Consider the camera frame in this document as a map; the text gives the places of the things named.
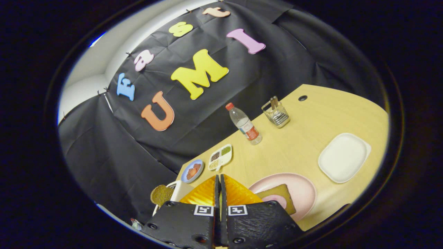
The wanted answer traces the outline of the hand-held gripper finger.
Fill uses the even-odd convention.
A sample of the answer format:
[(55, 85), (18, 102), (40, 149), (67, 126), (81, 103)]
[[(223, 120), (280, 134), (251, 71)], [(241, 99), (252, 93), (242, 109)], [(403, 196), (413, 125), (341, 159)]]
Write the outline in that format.
[(255, 194), (226, 174), (220, 175), (220, 242), (229, 249), (280, 249), (303, 235), (275, 200)]
[(146, 222), (142, 233), (180, 249), (214, 249), (220, 218), (220, 181), (210, 177), (182, 200), (166, 201)]

